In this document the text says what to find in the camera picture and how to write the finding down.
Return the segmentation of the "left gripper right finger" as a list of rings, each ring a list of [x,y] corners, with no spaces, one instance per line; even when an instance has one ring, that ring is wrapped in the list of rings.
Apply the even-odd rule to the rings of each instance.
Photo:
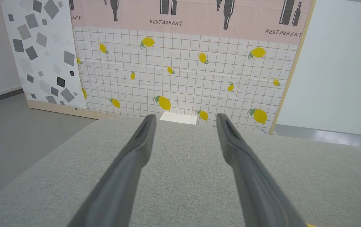
[[[307,224],[225,114],[217,131],[226,163],[233,169],[247,227],[306,227]]]

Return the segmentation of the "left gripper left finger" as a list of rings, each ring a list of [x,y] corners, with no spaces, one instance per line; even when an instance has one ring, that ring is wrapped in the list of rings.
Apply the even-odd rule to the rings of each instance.
[[[116,155],[69,227],[127,227],[142,168],[148,163],[156,132],[155,115],[147,115]]]

